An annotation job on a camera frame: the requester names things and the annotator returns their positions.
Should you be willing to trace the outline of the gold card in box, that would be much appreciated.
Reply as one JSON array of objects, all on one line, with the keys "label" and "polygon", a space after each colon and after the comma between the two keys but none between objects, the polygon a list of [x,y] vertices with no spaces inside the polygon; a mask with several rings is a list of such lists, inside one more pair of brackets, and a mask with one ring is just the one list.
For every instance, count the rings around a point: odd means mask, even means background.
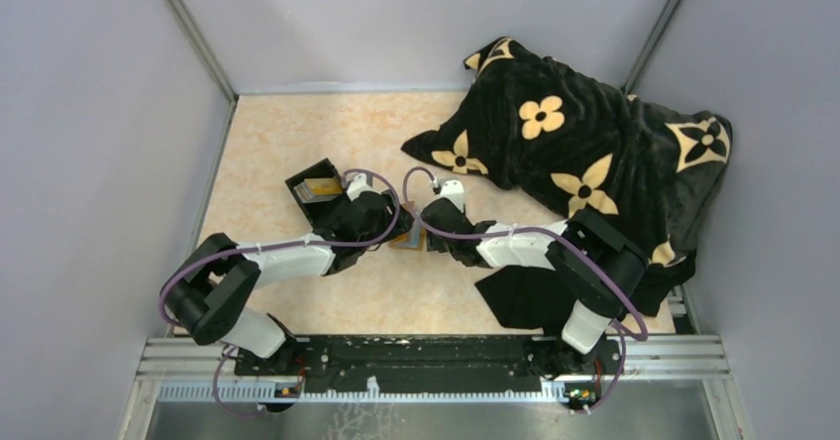
[{"label": "gold card in box", "polygon": [[307,177],[293,187],[293,193],[303,204],[331,201],[344,193],[335,177]]}]

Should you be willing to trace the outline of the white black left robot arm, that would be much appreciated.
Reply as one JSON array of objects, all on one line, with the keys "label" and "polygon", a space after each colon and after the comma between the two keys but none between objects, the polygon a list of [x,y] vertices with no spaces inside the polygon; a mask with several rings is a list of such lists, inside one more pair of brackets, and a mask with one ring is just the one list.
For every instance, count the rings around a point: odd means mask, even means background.
[{"label": "white black left robot arm", "polygon": [[389,192],[342,196],[312,232],[269,243],[209,236],[161,289],[158,307],[199,346],[224,343],[258,358],[275,375],[297,360],[294,335],[274,316],[248,307],[255,290],[352,267],[368,248],[408,233],[414,219]]}]

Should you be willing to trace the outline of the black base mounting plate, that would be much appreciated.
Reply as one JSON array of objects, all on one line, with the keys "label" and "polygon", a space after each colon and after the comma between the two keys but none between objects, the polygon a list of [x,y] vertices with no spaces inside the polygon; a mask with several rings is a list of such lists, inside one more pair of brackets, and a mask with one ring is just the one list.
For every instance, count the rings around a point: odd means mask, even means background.
[{"label": "black base mounting plate", "polygon": [[300,337],[262,359],[244,351],[235,358],[241,377],[289,376],[306,393],[350,393],[374,379],[383,393],[531,393],[544,382],[613,375],[619,345],[601,338],[581,354],[554,337],[339,336]]}]

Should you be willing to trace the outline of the black plastic box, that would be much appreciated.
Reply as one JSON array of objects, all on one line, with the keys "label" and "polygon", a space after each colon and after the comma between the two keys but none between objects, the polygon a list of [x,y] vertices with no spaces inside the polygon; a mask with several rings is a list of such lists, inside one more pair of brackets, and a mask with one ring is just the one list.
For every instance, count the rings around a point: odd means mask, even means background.
[{"label": "black plastic box", "polygon": [[329,159],[292,175],[284,183],[314,229],[328,226],[347,200],[340,175]]}]

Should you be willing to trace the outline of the black cloth piece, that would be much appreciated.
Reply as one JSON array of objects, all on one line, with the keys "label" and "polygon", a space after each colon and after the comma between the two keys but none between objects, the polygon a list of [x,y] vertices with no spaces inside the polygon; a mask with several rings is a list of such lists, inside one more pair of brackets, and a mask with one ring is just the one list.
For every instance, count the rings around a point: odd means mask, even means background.
[{"label": "black cloth piece", "polygon": [[498,323],[559,336],[577,301],[554,271],[504,267],[474,286]]}]

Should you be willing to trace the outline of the black floral blanket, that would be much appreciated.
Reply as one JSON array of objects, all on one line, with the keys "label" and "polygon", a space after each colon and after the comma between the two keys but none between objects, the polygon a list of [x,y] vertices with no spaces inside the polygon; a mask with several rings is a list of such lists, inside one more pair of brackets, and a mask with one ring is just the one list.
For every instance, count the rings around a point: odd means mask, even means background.
[{"label": "black floral blanket", "polygon": [[521,189],[566,218],[598,212],[642,250],[649,267],[631,299],[656,315],[694,275],[701,225],[733,151],[731,123],[646,102],[509,37],[464,66],[474,79],[457,111],[402,151]]}]

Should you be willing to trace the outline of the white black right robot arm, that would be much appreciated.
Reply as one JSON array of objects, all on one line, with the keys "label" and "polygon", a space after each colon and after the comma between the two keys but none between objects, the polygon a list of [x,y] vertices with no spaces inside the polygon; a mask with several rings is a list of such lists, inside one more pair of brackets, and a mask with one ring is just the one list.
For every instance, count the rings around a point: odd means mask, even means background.
[{"label": "white black right robot arm", "polygon": [[571,373],[584,372],[596,359],[595,345],[605,331],[630,315],[639,330],[626,334],[636,341],[650,337],[630,296],[648,263],[634,243],[593,209],[544,226],[474,224],[463,208],[439,197],[416,216],[427,233],[456,246],[453,257],[476,256],[479,266],[522,267],[552,272],[575,298],[561,331],[558,359]]}]

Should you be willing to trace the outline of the aluminium front rail frame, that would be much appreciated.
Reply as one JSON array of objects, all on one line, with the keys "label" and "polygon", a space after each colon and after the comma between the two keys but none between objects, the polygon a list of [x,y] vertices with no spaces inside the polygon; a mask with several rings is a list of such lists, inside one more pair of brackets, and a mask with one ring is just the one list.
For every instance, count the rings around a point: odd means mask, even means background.
[{"label": "aluminium front rail frame", "polygon": [[306,393],[289,376],[241,377],[235,358],[224,361],[219,345],[198,346],[189,338],[153,338],[144,349],[132,396],[136,402],[211,402],[231,406],[293,403],[553,403],[592,396],[611,381],[621,385],[726,379],[730,375],[721,342],[714,336],[655,335],[644,342],[607,338],[619,345],[613,375],[597,374],[591,383],[580,376],[544,382],[531,393],[383,393],[374,379],[361,392]]}]

